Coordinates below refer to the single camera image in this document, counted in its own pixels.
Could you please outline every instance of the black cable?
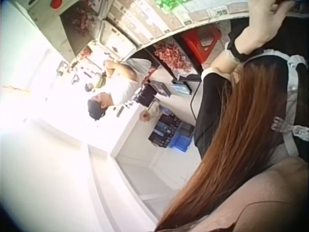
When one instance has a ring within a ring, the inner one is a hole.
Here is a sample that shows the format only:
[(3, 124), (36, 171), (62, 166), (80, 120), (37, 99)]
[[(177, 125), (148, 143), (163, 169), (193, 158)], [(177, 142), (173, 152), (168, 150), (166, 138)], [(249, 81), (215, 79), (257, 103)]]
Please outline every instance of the black cable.
[(193, 94), (193, 96), (192, 96), (191, 102), (190, 102), (191, 112), (192, 112), (192, 114), (193, 114), (193, 117), (194, 117), (195, 121), (197, 121), (197, 117), (195, 116), (195, 114), (194, 114), (194, 112), (193, 112), (192, 102), (193, 102), (193, 100), (194, 100), (195, 95), (197, 94), (198, 88), (199, 88), (199, 86), (201, 85), (201, 83), (202, 83), (202, 81), (199, 82), (199, 84), (198, 84), (198, 86), (197, 86), (197, 89), (195, 90), (195, 92), (194, 92), (194, 94)]

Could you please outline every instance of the long reddish-brown hair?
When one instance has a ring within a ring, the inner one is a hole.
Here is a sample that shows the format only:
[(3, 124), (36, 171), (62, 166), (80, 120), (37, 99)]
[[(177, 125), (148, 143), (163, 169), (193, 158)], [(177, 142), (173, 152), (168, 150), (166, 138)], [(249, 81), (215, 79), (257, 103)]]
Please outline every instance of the long reddish-brown hair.
[(201, 164), (166, 208), (155, 232), (210, 214), (235, 190), (267, 168), (279, 134), (270, 129), (282, 115), (286, 93), (276, 88), (275, 68), (247, 66), (224, 104), (218, 129)]

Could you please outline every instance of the red plastic stool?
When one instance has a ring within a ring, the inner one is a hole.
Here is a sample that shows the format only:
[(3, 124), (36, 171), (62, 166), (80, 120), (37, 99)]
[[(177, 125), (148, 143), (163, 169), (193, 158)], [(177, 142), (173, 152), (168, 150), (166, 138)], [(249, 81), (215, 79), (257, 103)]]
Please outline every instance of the red plastic stool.
[(191, 51), (193, 52), (193, 54), (195, 55), (200, 64), (206, 61), (217, 41), (221, 39), (220, 31), (213, 24), (209, 24), (207, 26), (210, 35), (213, 37), (211, 44), (207, 47), (202, 46), (197, 35), (197, 29), (192, 29), (182, 33), (182, 38), (189, 46), (189, 48), (191, 49)]

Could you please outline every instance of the white shirt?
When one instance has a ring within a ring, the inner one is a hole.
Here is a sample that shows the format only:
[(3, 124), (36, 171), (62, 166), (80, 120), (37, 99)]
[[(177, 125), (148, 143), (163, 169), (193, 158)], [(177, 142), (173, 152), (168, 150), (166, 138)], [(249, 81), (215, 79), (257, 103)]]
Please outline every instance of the white shirt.
[(135, 91), (141, 86), (143, 78), (148, 74), (151, 67), (151, 62), (146, 59), (131, 58), (122, 63), (130, 66), (136, 72), (137, 81), (122, 76), (116, 71), (112, 74), (102, 92), (111, 95), (114, 105), (123, 104), (131, 99)]

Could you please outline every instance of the red round object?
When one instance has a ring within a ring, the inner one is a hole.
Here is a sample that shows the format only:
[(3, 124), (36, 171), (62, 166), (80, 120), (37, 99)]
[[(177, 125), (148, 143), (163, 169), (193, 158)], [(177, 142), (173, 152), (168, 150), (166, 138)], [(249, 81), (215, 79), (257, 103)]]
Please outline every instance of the red round object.
[(62, 4), (62, 0), (52, 0), (52, 2), (50, 3), (50, 6), (53, 9), (58, 9)]

